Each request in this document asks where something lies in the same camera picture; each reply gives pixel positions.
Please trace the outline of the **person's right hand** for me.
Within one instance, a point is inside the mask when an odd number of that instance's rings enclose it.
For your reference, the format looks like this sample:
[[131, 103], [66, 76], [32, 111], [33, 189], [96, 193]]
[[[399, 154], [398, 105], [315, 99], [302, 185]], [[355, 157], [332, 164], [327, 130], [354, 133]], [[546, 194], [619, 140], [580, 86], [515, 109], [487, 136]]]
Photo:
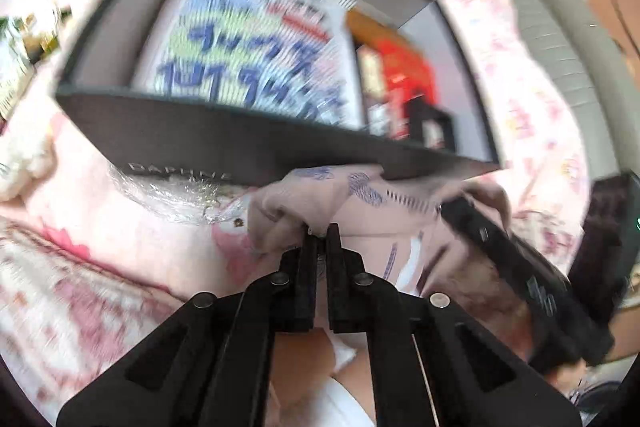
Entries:
[[544, 374], [544, 380], [563, 395], [570, 395], [584, 379], [588, 365], [584, 360], [563, 364]]

